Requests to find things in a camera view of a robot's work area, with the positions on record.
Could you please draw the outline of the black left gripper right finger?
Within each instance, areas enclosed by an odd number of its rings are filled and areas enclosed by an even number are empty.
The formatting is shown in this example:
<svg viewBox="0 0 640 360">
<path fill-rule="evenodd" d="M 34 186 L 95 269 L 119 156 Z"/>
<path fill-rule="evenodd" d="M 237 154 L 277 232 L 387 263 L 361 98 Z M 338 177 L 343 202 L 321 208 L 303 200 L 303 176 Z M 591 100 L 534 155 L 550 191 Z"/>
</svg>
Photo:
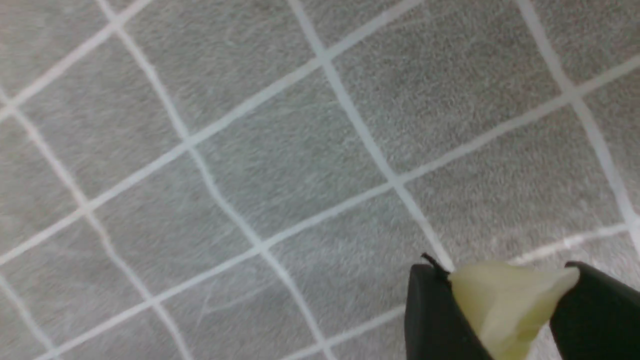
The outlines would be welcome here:
<svg viewBox="0 0 640 360">
<path fill-rule="evenodd" d="M 580 261 L 567 269 L 579 279 L 558 302 L 550 330 L 563 360 L 638 360 L 638 290 Z"/>
</svg>

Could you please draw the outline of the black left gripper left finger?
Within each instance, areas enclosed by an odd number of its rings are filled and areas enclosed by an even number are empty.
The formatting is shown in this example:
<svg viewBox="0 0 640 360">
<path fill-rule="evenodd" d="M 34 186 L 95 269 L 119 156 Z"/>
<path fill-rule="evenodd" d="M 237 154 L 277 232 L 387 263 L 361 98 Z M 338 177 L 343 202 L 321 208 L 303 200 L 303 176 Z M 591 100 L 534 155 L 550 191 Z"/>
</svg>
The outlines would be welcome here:
<svg viewBox="0 0 640 360">
<path fill-rule="evenodd" d="M 408 360 L 490 360 L 457 305 L 450 272 L 428 253 L 409 272 L 404 339 Z"/>
</svg>

